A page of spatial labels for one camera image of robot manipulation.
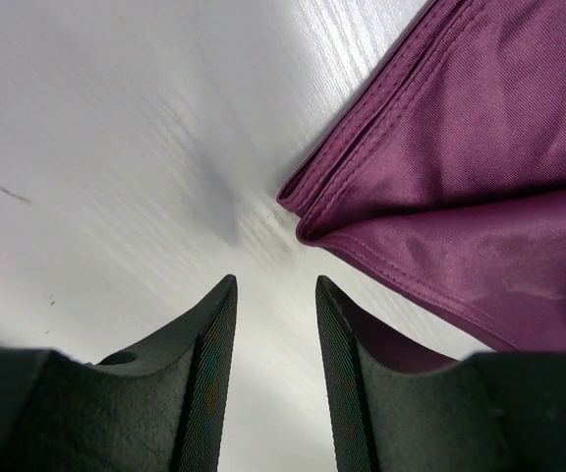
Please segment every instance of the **purple cloth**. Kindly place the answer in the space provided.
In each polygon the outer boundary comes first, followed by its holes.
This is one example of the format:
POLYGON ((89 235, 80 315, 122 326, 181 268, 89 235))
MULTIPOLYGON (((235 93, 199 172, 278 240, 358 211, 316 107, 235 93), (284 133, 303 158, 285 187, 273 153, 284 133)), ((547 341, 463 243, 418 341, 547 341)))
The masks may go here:
POLYGON ((429 2, 279 202, 489 346, 566 351, 566 1, 429 2))

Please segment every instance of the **white table surface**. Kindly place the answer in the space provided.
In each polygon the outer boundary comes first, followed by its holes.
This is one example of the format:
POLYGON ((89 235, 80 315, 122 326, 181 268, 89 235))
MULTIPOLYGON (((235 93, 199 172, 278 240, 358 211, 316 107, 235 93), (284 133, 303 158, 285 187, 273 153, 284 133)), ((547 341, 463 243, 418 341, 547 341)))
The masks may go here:
POLYGON ((422 3, 0 0, 0 343, 98 361, 235 273, 219 470, 334 471, 319 274, 423 344, 482 348, 301 246, 274 201, 422 3))

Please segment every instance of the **fabric fold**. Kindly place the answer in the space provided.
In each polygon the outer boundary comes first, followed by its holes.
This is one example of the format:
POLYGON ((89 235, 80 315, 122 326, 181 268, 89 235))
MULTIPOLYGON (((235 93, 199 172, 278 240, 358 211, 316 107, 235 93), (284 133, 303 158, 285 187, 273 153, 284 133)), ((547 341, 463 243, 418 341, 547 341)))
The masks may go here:
POLYGON ((566 351, 566 2, 429 2, 279 202, 491 347, 566 351))

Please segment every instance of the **stitched seam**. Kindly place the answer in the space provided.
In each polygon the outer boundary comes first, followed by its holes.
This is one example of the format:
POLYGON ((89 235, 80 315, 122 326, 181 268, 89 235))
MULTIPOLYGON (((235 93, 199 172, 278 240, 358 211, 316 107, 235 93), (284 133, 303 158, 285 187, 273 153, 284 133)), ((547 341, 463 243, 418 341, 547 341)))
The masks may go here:
MULTIPOLYGON (((360 146, 358 149, 356 149, 356 151, 353 152, 353 154, 351 155, 351 157, 349 158, 349 160, 344 164, 344 166, 342 166, 342 168, 339 169, 337 175, 331 180, 331 182, 329 182, 329 184, 327 185, 327 187, 324 189, 324 192, 322 193, 322 196, 320 196, 315 205, 313 206, 313 208, 311 209, 311 211, 308 213, 307 215, 307 219, 306 219, 306 223, 305 226, 311 226, 313 225, 316 220, 319 218, 319 216, 321 214, 324 214, 324 211, 327 211, 334 203, 334 199, 335 197, 337 197, 338 195, 340 195, 348 186, 348 184, 350 183, 350 181, 352 180, 353 176, 355 175, 356 171, 362 167, 362 165, 368 161, 369 157, 372 155, 372 153, 378 148, 378 146, 381 144, 381 140, 388 134, 390 133, 397 125, 397 123, 399 122, 400 118, 403 116, 403 114, 405 114, 406 111, 408 111, 410 109, 410 107, 412 106, 412 104, 416 101, 416 99, 421 95, 421 93, 423 92, 425 85, 433 78, 435 77, 435 72, 440 68, 440 66, 443 64, 443 60, 444 58, 453 50, 453 48, 456 46, 456 44, 458 44, 458 40, 463 37, 463 32, 467 29, 467 27, 469 25, 471 25, 473 23, 473 21, 485 10, 485 7, 487 5, 487 1, 482 1, 480 8, 478 10, 476 10, 476 12, 474 13, 473 17, 467 21, 467 23, 463 26, 463 28, 460 30, 460 32, 458 33, 458 35, 447 45, 446 50, 440 55, 440 57, 438 58, 438 62, 437 64, 434 66, 434 68, 429 72, 428 76, 425 78, 424 82, 420 85, 419 89, 415 92, 414 96, 412 96, 410 98, 410 100, 405 104, 405 106, 403 107, 403 109, 399 112, 399 114, 396 116, 396 118, 393 118, 392 123, 390 124, 390 126, 381 134, 378 134, 377 136, 373 137, 372 140, 369 141, 369 143, 360 146), (356 159, 356 157, 360 156, 360 154, 362 155, 362 157, 360 159, 356 159), (350 172, 347 175, 347 168, 351 167, 350 172), (338 177, 341 178, 346 176, 346 179, 344 180, 344 182, 341 185, 338 185, 336 187, 336 183, 338 180, 338 177)), ((463 10, 463 12, 460 14, 459 17, 456 18, 456 22, 460 19, 462 19, 467 12, 471 12, 475 7, 473 5, 469 6, 467 9, 463 10)), ((442 37, 446 36, 447 34, 449 34, 450 32, 452 32, 453 29, 448 29, 445 31, 445 33, 443 34, 442 37)), ((431 59, 433 59, 433 56, 435 55, 437 51, 434 50, 426 59, 424 64, 422 64, 422 66, 419 68, 419 70, 417 71, 416 75, 413 77, 412 81, 410 82, 410 85, 413 87, 414 86, 414 82, 416 81, 416 79, 421 75, 422 71, 425 69, 425 66, 427 65, 427 63, 429 63, 431 61, 431 59)), ((409 91, 410 88, 405 88, 404 90, 402 90, 402 92, 399 94, 399 97, 397 98, 397 100, 394 103, 394 107, 396 108, 398 104, 401 104, 401 101, 403 100, 403 96, 405 94, 406 91, 409 91)), ((373 130, 369 131, 368 134, 371 135, 373 131, 375 131, 377 128, 380 128, 382 125, 385 124, 386 121, 389 121, 392 116, 391 113, 386 113, 386 116, 384 116, 383 118, 381 118, 381 120, 379 120, 374 126, 373 126, 373 130)))
POLYGON ((358 245, 360 245, 361 247, 366 249, 369 253, 371 253, 373 256, 378 258, 380 261, 382 261, 383 263, 390 266, 390 268, 398 271, 401 274, 401 277, 397 277, 393 274, 390 274, 389 272, 385 271, 384 269, 382 269, 378 265, 373 264, 368 258, 364 257, 362 254, 357 252, 355 249, 351 248, 348 245, 341 244, 337 240, 336 241, 330 241, 328 243, 328 246, 333 247, 335 249, 338 249, 338 250, 340 250, 340 251, 342 251, 346 254, 349 254, 349 255, 355 257, 356 259, 362 261, 363 263, 368 265, 368 267, 370 267, 371 270, 374 270, 378 274, 384 276, 389 281, 391 281, 394 285, 396 285, 400 289, 404 290, 405 292, 411 293, 414 296, 416 296, 416 297, 418 297, 422 300, 425 300, 426 302, 432 303, 432 304, 448 311, 449 313, 452 313, 454 315, 458 315, 458 316, 462 317, 464 320, 467 320, 468 322, 470 322, 472 325, 475 325, 475 326, 479 327, 480 329, 483 329, 484 331, 486 331, 489 334, 493 335, 494 337, 500 339, 501 341, 505 342, 506 344, 514 347, 515 349, 520 349, 519 345, 518 345, 519 343, 510 340, 507 336, 499 334, 498 329, 493 328, 490 324, 482 323, 481 320, 474 318, 469 312, 466 312, 464 310, 464 308, 470 309, 474 313, 479 313, 479 314, 483 315, 484 317, 486 317, 487 319, 490 320, 490 316, 487 315, 486 313, 484 313, 481 310, 469 305, 468 303, 466 303, 462 300, 450 297, 450 296, 442 293, 440 290, 437 290, 435 288, 431 288, 429 285, 425 284, 424 282, 417 280, 416 278, 412 277, 411 275, 409 275, 407 272, 405 272, 401 268, 397 267, 395 264, 387 261, 385 258, 383 258, 382 256, 375 253, 368 246, 364 246, 361 243, 361 241, 359 241, 359 240, 357 240, 357 239, 355 239, 351 236, 348 236, 348 235, 339 235, 338 236, 338 238, 343 238, 343 237, 346 237, 346 239, 351 240, 351 242, 353 242, 353 243, 357 243, 358 245), (408 283, 408 281, 406 281, 406 280, 413 282, 414 284, 418 284, 422 288, 425 288, 425 289, 433 292, 435 297, 425 295, 421 290, 417 289, 416 287, 413 286, 412 283, 408 283))
MULTIPOLYGON (((407 43, 404 45, 403 49, 400 51, 400 55, 405 56, 406 54, 408 54, 410 52, 411 49, 413 49, 416 45, 417 45, 417 41, 419 40, 419 37, 423 35, 424 32, 427 32, 428 30, 431 29, 431 25, 433 24, 433 22, 436 20, 436 18, 444 13, 444 10, 442 8, 441 5, 436 7, 437 10, 435 12, 433 12, 427 22, 425 22, 424 26, 422 26, 421 28, 418 28, 417 31, 415 31, 414 35, 407 40, 407 43)), ((355 111, 353 111, 351 113, 351 115, 346 118, 346 126, 349 128, 349 130, 346 132, 346 134, 342 137, 340 137, 339 139, 337 138, 333 138, 329 143, 327 143, 325 145, 325 147, 323 149, 321 149, 317 154, 316 154, 316 158, 319 155, 327 155, 329 153, 331 153, 331 150, 338 145, 338 148, 334 151, 335 153, 335 160, 337 161, 337 159, 339 158, 339 155, 344 151, 344 148, 346 146, 349 145, 349 143, 351 142, 351 139, 355 137, 355 135, 357 135, 358 133, 361 132, 362 128, 365 126, 365 121, 366 120, 359 120, 360 115, 366 110, 365 104, 366 103, 372 103, 373 99, 380 94, 381 92, 383 92, 383 90, 385 88, 388 89, 392 89, 394 87, 396 87, 397 83, 402 81, 405 76, 407 76, 410 68, 414 65, 414 63, 416 63, 419 60, 419 57, 410 59, 407 64, 405 65, 405 67, 401 68, 400 73, 398 73, 398 75, 396 77, 394 77, 392 79, 392 81, 388 84, 388 79, 390 77, 389 74, 386 74, 385 77, 381 78, 379 77, 377 82, 371 86, 370 90, 368 91, 368 95, 366 96, 366 99, 362 99, 357 105, 357 109, 355 111)), ((389 67, 390 63, 386 64, 385 68, 387 69, 389 67)), ((379 102, 379 104, 374 107, 370 113, 370 116, 373 116, 374 114, 376 114, 383 106, 385 106, 386 102, 389 101, 390 97, 388 97, 386 100, 382 100, 381 102, 379 102)), ((312 171, 312 173, 315 172, 315 174, 317 174, 318 176, 321 175, 322 173, 326 172, 326 170, 328 169, 328 167, 330 165, 332 165, 334 162, 331 161, 331 159, 324 159, 323 162, 318 162, 318 167, 312 171)), ((311 186, 311 189, 309 191, 303 191, 303 187, 299 186, 299 192, 294 195, 288 205, 290 206, 295 206, 298 203, 298 200, 300 198, 310 198, 314 192, 316 191, 316 189, 319 187, 319 185, 323 183, 323 180, 321 180, 320 178, 318 178, 316 180, 316 182, 313 183, 313 185, 311 186)))

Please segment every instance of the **dark mark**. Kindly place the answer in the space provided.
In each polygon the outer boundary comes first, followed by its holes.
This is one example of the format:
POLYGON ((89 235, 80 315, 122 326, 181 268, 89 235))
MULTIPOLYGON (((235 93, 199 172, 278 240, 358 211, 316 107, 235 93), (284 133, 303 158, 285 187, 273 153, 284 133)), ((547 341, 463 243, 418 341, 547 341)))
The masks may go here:
POLYGON ((26 199, 25 197, 22 197, 22 196, 17 195, 17 194, 13 194, 12 192, 10 192, 10 191, 9 191, 8 189, 6 189, 5 187, 2 187, 1 185, 0 185, 0 190, 1 190, 4 194, 6 194, 6 195, 12 197, 12 198, 15 199, 15 200, 18 200, 19 202, 23 202, 23 203, 26 204, 26 205, 31 206, 31 205, 33 204, 33 201, 32 201, 32 200, 26 199))

